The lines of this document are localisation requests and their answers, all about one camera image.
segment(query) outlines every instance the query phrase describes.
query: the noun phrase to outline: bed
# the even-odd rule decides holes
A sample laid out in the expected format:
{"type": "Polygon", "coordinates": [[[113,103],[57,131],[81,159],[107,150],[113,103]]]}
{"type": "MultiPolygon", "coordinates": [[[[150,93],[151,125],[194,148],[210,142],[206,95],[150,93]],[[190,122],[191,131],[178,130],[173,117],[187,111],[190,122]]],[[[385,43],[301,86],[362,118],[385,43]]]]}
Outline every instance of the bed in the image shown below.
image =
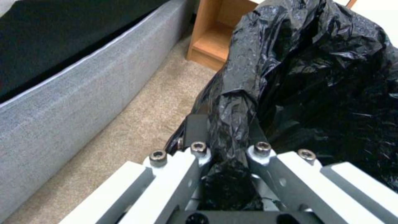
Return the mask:
{"type": "Polygon", "coordinates": [[[0,223],[133,99],[193,4],[21,1],[0,18],[0,223]]]}

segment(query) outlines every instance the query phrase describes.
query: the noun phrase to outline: wooden furniture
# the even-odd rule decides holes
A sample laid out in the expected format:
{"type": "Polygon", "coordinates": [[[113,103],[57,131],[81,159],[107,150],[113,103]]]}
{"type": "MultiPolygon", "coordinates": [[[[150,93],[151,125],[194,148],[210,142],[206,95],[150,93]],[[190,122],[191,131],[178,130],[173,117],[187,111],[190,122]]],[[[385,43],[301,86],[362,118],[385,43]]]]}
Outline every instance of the wooden furniture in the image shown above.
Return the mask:
{"type": "Polygon", "coordinates": [[[263,0],[201,0],[187,59],[218,71],[226,62],[232,31],[263,0]]]}

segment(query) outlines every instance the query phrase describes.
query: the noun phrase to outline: screw hole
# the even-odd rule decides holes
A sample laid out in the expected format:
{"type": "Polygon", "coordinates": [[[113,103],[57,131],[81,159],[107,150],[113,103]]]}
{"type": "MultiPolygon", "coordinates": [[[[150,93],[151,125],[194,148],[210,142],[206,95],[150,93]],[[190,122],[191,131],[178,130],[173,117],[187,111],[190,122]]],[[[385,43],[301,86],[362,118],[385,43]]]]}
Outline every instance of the screw hole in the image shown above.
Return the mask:
{"type": "Polygon", "coordinates": [[[209,224],[209,219],[202,213],[196,212],[188,216],[185,224],[209,224]]]}

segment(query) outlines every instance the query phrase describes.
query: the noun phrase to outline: black mattress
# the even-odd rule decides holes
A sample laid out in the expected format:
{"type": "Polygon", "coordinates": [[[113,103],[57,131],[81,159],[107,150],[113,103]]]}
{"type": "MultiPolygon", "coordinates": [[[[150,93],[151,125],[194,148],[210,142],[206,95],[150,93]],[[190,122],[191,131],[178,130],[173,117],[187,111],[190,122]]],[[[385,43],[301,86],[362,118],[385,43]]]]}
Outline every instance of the black mattress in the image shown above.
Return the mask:
{"type": "Polygon", "coordinates": [[[92,53],[168,0],[24,0],[0,18],[0,103],[92,53]]]}

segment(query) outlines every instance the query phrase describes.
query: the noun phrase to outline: wooden shelf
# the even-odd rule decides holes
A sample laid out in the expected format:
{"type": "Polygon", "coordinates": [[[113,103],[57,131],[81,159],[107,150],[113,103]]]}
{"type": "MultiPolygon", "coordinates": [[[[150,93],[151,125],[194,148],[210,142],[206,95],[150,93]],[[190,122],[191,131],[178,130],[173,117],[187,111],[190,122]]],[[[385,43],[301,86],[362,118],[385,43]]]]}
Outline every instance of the wooden shelf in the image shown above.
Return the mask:
{"type": "Polygon", "coordinates": [[[187,59],[218,71],[225,64],[232,32],[261,0],[201,0],[187,59]]]}
{"type": "Polygon", "coordinates": [[[220,61],[226,61],[233,28],[217,23],[193,44],[193,48],[220,61]]]}

